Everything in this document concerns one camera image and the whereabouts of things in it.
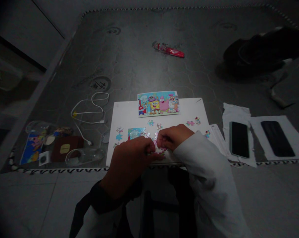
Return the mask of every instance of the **white sleeve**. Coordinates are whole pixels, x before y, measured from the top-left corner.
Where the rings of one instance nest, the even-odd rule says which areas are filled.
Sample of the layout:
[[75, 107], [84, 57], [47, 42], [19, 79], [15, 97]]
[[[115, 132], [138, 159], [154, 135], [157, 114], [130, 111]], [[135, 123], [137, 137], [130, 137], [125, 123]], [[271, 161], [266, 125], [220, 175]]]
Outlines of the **white sleeve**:
[[218, 148], [197, 131], [174, 154], [190, 174], [198, 237], [250, 237], [230, 164]]
[[114, 227], [119, 226], [121, 212], [122, 205], [113, 211], [99, 215], [90, 206], [84, 216], [83, 226], [76, 238], [116, 237], [116, 229]]

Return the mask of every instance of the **drinking glass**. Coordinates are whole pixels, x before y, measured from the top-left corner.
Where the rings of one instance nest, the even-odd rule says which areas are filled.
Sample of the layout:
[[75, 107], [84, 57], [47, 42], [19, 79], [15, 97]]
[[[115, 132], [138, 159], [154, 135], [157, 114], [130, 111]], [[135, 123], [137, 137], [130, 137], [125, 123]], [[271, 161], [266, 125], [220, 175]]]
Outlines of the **drinking glass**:
[[102, 160], [106, 155], [106, 152], [103, 148], [90, 149], [90, 148], [81, 148], [71, 150], [65, 159], [65, 162], [69, 166], [78, 166], [98, 160]]

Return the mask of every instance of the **smartphone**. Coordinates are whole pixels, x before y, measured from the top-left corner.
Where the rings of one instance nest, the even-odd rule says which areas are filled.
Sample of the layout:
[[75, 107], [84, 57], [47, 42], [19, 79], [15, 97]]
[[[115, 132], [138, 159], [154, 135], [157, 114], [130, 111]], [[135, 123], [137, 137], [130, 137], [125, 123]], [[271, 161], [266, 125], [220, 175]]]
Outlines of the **smartphone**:
[[230, 151], [249, 159], [249, 129], [247, 125], [230, 122]]
[[295, 153], [292, 150], [285, 133], [277, 121], [262, 121], [261, 125], [268, 139], [269, 144], [278, 157], [294, 157]]

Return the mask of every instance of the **white sheet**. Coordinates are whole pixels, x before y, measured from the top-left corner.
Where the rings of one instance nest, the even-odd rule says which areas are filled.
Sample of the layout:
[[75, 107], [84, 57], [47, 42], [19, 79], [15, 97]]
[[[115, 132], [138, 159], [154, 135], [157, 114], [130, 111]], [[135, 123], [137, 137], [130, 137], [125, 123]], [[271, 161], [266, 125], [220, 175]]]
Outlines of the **white sheet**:
[[[239, 107], [227, 103], [224, 103], [223, 107], [224, 107], [224, 113], [222, 115], [223, 133], [224, 133], [227, 148], [230, 148], [230, 122], [242, 123], [247, 125], [248, 128], [250, 128], [251, 114], [249, 112], [249, 108], [246, 107]], [[242, 162], [255, 168], [257, 167], [255, 154], [254, 154], [254, 140], [253, 140], [252, 132], [250, 130], [249, 130], [249, 159], [245, 159], [232, 154], [228, 156], [228, 159], [236, 162]]]
[[[265, 135], [265, 132], [262, 128], [261, 122], [262, 121], [277, 121], [286, 138], [288, 139], [290, 146], [292, 147], [295, 156], [294, 157], [278, 157], [274, 154], [268, 139]], [[274, 160], [292, 160], [292, 159], [299, 159], [299, 133], [290, 123], [286, 116], [263, 116], [263, 117], [252, 117], [251, 118], [251, 125], [254, 129], [254, 132], [265, 152], [265, 156], [267, 160], [274, 161]]]
[[[205, 106], [203, 104], [202, 98], [188, 98], [188, 99], [179, 99], [181, 114], [178, 115], [163, 115], [157, 117], [143, 117], [138, 118], [138, 101], [126, 101], [126, 102], [115, 102], [113, 106], [113, 115], [112, 115], [112, 123], [110, 130], [110, 139], [109, 139], [109, 147], [108, 154], [106, 160], [106, 166], [110, 166], [112, 154], [114, 151], [114, 144], [121, 143], [123, 141], [127, 141], [128, 139], [128, 129], [129, 128], [139, 128], [145, 127], [146, 132], [150, 132], [150, 137], [155, 137], [155, 132], [157, 130], [157, 123], [162, 124], [163, 128], [168, 128], [171, 126], [177, 126], [182, 123], [186, 125], [186, 122], [194, 122], [194, 125], [187, 126], [192, 131], [201, 131], [204, 134], [205, 131], [209, 129], [209, 122], [205, 110]], [[195, 123], [195, 117], [199, 117], [201, 124], [197, 125]], [[154, 126], [149, 126], [148, 121], [153, 120]], [[116, 139], [116, 135], [118, 132], [116, 131], [118, 127], [123, 128], [122, 140], [118, 141]], [[166, 158], [162, 161], [155, 161], [153, 164], [177, 164], [180, 163], [173, 153], [165, 152]]]

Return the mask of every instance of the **hand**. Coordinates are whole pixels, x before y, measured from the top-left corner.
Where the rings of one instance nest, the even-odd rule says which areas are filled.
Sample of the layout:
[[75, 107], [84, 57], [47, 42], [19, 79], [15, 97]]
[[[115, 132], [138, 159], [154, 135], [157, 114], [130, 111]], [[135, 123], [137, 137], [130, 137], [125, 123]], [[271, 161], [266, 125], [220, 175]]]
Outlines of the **hand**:
[[110, 169], [99, 186], [112, 199], [120, 198], [151, 162], [163, 159], [157, 153], [147, 155], [151, 152], [155, 152], [151, 138], [137, 137], [117, 145]]
[[172, 152], [185, 140], [194, 134], [184, 124], [160, 130], [157, 137], [157, 147], [170, 149]]

